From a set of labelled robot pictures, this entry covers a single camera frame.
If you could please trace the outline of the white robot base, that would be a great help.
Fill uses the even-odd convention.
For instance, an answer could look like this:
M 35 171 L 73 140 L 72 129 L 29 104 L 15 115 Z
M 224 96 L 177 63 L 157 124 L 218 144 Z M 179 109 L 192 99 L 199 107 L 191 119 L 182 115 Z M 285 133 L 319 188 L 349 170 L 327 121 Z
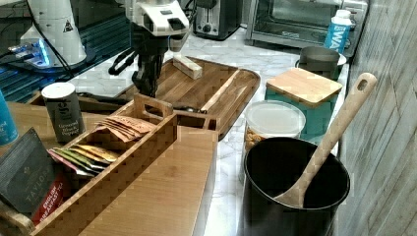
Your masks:
M 34 46 L 27 63 L 38 69 L 74 68 L 89 56 L 82 45 L 70 0 L 27 0 L 33 22 L 21 43 Z

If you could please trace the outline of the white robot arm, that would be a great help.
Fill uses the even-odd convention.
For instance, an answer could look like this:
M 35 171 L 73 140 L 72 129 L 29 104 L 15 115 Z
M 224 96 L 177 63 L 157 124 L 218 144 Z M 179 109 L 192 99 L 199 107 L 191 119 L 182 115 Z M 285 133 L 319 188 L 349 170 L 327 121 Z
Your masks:
M 155 97 L 165 53 L 179 52 L 190 33 L 190 18 L 177 0 L 125 0 L 131 48 L 138 58 L 132 81 L 141 94 Z

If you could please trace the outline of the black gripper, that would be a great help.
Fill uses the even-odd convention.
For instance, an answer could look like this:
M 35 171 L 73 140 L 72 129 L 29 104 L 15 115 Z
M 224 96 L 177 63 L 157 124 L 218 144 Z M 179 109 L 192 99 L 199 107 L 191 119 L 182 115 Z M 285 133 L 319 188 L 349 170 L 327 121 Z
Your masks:
M 131 47 L 138 55 L 138 70 L 132 81 L 141 94 L 155 97 L 168 37 L 154 36 L 145 28 L 131 24 Z

